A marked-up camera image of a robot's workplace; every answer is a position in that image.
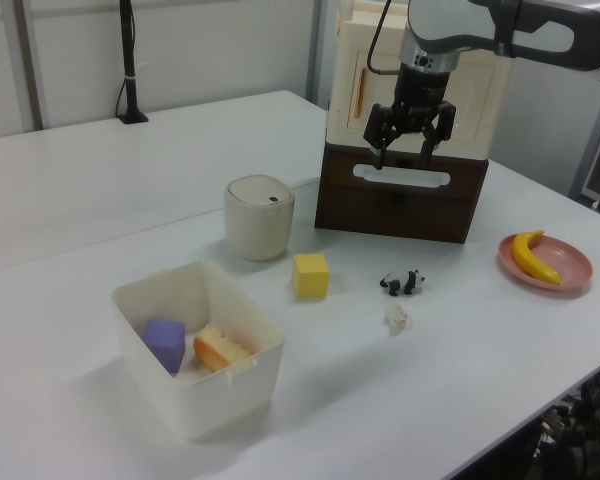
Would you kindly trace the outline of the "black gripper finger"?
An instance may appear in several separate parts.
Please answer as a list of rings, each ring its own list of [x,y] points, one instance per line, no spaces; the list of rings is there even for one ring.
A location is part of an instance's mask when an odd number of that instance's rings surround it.
[[[450,139],[454,127],[456,107],[447,101],[439,104],[430,114],[425,116],[422,133],[424,142],[420,151],[420,159],[425,165],[431,161],[434,150],[442,141]]]
[[[387,147],[397,137],[393,111],[379,103],[373,105],[363,134],[373,154],[372,165],[381,170],[385,164]]]

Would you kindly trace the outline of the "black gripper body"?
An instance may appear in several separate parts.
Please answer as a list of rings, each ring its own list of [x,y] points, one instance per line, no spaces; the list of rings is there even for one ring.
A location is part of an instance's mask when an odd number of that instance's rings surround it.
[[[394,128],[399,134],[419,133],[425,116],[444,101],[450,73],[400,66],[391,106]]]

